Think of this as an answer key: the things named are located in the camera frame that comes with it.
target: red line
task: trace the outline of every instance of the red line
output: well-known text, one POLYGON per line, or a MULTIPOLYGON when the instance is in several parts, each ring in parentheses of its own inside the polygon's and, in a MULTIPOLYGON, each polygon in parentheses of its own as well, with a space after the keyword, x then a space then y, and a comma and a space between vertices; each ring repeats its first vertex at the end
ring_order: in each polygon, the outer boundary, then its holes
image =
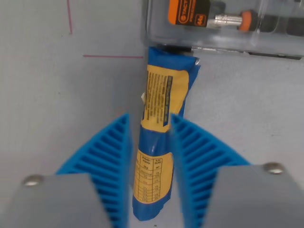
POLYGON ((90 58, 143 58, 143 56, 94 56, 94 55, 83 55, 83 57, 90 57, 90 58))
POLYGON ((70 25, 70 34, 73 34, 72 30, 72 17, 71 17, 71 8, 70 8, 70 0, 66 0, 67 3, 67 14, 68 14, 68 23, 70 25))

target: plastic packaging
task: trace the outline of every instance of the plastic packaging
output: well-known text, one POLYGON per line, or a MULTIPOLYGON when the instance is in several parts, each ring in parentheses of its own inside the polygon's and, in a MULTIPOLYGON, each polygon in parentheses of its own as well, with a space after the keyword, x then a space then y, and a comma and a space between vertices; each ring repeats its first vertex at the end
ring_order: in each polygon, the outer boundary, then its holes
POLYGON ((173 158, 169 148, 170 113, 183 116, 185 99, 198 74, 197 58, 149 48, 148 81, 140 128, 133 189, 133 213, 157 216, 170 199, 173 158))
POLYGON ((149 0, 146 33, 157 44, 304 56, 304 0, 149 0))

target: metal fitting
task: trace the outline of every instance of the metal fitting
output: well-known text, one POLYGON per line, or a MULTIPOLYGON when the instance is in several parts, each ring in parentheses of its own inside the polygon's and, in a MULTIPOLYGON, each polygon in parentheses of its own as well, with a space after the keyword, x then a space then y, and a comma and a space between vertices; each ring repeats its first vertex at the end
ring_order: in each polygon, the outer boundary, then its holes
POLYGON ((216 15, 214 19, 208 20, 209 26, 222 27, 222 26, 240 26, 242 24, 242 17, 239 15, 227 15, 219 14, 216 15))
POLYGON ((44 178, 42 175, 35 174, 26 177, 22 184, 26 187, 32 187, 41 184, 43 180, 44 178))
POLYGON ((281 163, 277 162, 269 162, 264 164, 264 170, 271 173, 271 174, 281 174, 284 172, 284 166, 281 163))

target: orange label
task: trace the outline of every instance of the orange label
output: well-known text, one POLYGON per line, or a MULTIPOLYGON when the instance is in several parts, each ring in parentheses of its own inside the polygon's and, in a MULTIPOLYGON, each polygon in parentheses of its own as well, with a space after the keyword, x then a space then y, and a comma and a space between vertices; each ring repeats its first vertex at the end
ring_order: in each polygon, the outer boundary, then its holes
POLYGON ((207 26, 210 0, 170 0, 168 20, 174 25, 207 26))

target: metal screw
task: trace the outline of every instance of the metal screw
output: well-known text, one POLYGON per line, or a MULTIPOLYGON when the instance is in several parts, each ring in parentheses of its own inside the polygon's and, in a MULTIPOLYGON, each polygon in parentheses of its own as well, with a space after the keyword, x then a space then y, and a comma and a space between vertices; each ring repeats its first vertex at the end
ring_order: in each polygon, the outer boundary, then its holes
POLYGON ((43 179, 43 176, 35 174, 28 176, 22 183, 24 186, 32 187, 41 184, 43 182, 43 179))
POLYGON ((264 165, 264 170, 278 175, 284 172, 284 166, 281 163, 269 162, 264 165))

